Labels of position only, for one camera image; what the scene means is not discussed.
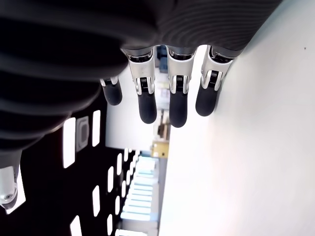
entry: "black fingertip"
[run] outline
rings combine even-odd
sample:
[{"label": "black fingertip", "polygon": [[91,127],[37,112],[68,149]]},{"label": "black fingertip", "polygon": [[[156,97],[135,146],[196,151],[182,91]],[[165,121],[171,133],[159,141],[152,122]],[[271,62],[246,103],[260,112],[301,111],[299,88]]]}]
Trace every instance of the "black fingertip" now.
[{"label": "black fingertip", "polygon": [[184,126],[187,120],[187,98],[188,93],[176,92],[170,94],[169,120],[176,128]]},{"label": "black fingertip", "polygon": [[155,94],[143,92],[138,95],[139,113],[143,122],[151,124],[157,119],[157,104]]},{"label": "black fingertip", "polygon": [[103,91],[106,101],[112,106],[120,104],[123,99],[122,89],[120,87],[119,80],[115,85],[113,85],[112,83],[106,84],[106,86],[103,87]]},{"label": "black fingertip", "polygon": [[196,111],[202,117],[210,115],[215,109],[218,91],[214,88],[207,87],[204,89],[201,84],[196,99]]}]

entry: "metal bracket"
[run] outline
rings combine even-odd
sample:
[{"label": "metal bracket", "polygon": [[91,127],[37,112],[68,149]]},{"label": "metal bracket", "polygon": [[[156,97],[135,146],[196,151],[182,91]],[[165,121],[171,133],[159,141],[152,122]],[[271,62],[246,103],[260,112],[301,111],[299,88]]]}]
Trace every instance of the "metal bracket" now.
[{"label": "metal bracket", "polygon": [[213,71],[218,73],[217,80],[215,83],[215,91],[218,91],[221,85],[222,79],[225,77],[230,65],[232,64],[233,60],[229,61],[228,63],[218,63],[214,61],[211,57],[211,46],[208,45],[205,57],[203,59],[202,67],[201,67],[201,86],[206,89],[210,83],[211,74]]},{"label": "metal bracket", "polygon": [[17,194],[12,166],[0,169],[0,205],[12,202]]},{"label": "metal bracket", "polygon": [[143,92],[143,80],[146,80],[149,94],[154,93],[155,90],[155,64],[154,64],[154,50],[152,49],[149,53],[141,56],[132,56],[126,54],[129,66],[132,74],[133,82],[136,86],[138,95]]},{"label": "metal bracket", "polygon": [[183,76],[183,93],[186,94],[189,91],[189,82],[191,80],[193,60],[196,52],[189,55],[178,54],[171,51],[168,47],[166,48],[169,89],[172,94],[175,94],[178,76]]},{"label": "metal bracket", "polygon": [[101,84],[103,87],[106,86],[105,81],[111,81],[111,82],[112,82],[112,85],[115,85],[115,84],[118,82],[118,76],[111,77],[110,79],[107,79],[107,80],[100,79],[99,81],[100,81],[100,84]]}]

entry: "white wall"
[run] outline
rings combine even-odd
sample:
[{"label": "white wall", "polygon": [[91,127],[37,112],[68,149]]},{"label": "white wall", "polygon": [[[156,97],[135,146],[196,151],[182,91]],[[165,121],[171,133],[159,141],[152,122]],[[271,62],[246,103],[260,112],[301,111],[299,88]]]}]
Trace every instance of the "white wall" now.
[{"label": "white wall", "polygon": [[138,96],[129,66],[119,76],[123,100],[118,106],[107,106],[106,146],[150,150],[153,124],[142,122]]},{"label": "white wall", "polygon": [[314,236],[315,1],[282,3],[207,118],[194,108],[204,50],[171,132],[159,236]]}]

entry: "yellow object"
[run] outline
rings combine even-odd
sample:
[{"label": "yellow object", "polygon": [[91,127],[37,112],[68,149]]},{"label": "yellow object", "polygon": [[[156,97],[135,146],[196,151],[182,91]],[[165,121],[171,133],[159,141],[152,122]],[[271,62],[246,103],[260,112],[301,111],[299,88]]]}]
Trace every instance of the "yellow object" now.
[{"label": "yellow object", "polygon": [[169,142],[153,141],[152,157],[168,158]]}]

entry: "fluorescent light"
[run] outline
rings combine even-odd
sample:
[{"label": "fluorescent light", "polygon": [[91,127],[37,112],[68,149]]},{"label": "fluorescent light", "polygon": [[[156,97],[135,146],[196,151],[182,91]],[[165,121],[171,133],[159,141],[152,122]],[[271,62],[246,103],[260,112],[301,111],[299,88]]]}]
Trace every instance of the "fluorescent light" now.
[{"label": "fluorescent light", "polygon": [[130,163],[130,175],[133,175],[133,161]]},{"label": "fluorescent light", "polygon": [[70,224],[71,236],[82,236],[80,218],[77,215]]},{"label": "fluorescent light", "polygon": [[93,112],[93,134],[92,146],[95,147],[99,143],[100,134],[100,110]]},{"label": "fluorescent light", "polygon": [[120,197],[117,196],[115,200],[115,215],[118,215],[120,211]]},{"label": "fluorescent light", "polygon": [[140,201],[147,201],[147,202],[152,201],[151,196],[135,195],[135,194],[130,194],[130,193],[127,195],[127,198],[132,199],[132,200],[140,200]]},{"label": "fluorescent light", "polygon": [[122,219],[127,219],[127,220],[142,220],[142,221],[150,220],[150,215],[143,215],[143,214],[129,213],[129,212],[122,212],[120,217]]},{"label": "fluorescent light", "polygon": [[117,156],[117,175],[119,176],[122,172],[122,161],[123,161],[123,155],[121,153]]},{"label": "fluorescent light", "polygon": [[100,210],[100,205],[99,205],[99,186],[96,186],[95,189],[92,192],[93,196],[93,213],[94,217],[97,217],[99,210]]},{"label": "fluorescent light", "polygon": [[127,185],[130,184],[130,172],[129,172],[129,171],[127,171],[126,184],[127,184]]},{"label": "fluorescent light", "polygon": [[144,195],[144,196],[152,196],[152,191],[132,189],[132,187],[130,187],[129,193],[130,194]]},{"label": "fluorescent light", "polygon": [[63,125],[63,167],[75,161],[75,118],[67,119]]},{"label": "fluorescent light", "polygon": [[114,167],[110,167],[108,169],[108,176],[107,176],[107,192],[111,192],[114,187]]},{"label": "fluorescent light", "polygon": [[109,214],[107,218],[107,234],[110,236],[113,232],[113,216],[112,214]]},{"label": "fluorescent light", "polygon": [[16,208],[18,208],[20,205],[22,205],[26,200],[20,167],[19,167],[19,175],[17,178],[17,184],[18,184],[18,197],[16,199],[16,203],[15,203],[14,207],[9,209],[9,210],[5,210],[7,214],[11,214],[13,211],[15,211]]},{"label": "fluorescent light", "polygon": [[122,198],[126,196],[126,181],[122,182]]},{"label": "fluorescent light", "polygon": [[124,150],[124,162],[128,161],[128,148]]},{"label": "fluorescent light", "polygon": [[137,201],[132,199],[126,199],[125,206],[135,206],[135,207],[151,207],[151,202]]},{"label": "fluorescent light", "polygon": [[123,211],[142,213],[142,214],[150,214],[151,208],[149,208],[149,207],[136,207],[136,206],[124,206]]}]

